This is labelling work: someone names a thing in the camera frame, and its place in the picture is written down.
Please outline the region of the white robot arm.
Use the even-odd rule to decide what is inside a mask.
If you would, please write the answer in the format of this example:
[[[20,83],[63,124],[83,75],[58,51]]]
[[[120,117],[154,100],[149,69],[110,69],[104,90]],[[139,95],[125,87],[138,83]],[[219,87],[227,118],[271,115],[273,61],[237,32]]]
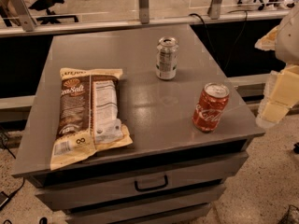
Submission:
[[[260,38],[255,48],[273,50],[276,58],[286,64],[281,71],[270,72],[258,109],[256,123],[271,128],[299,103],[299,5]]]

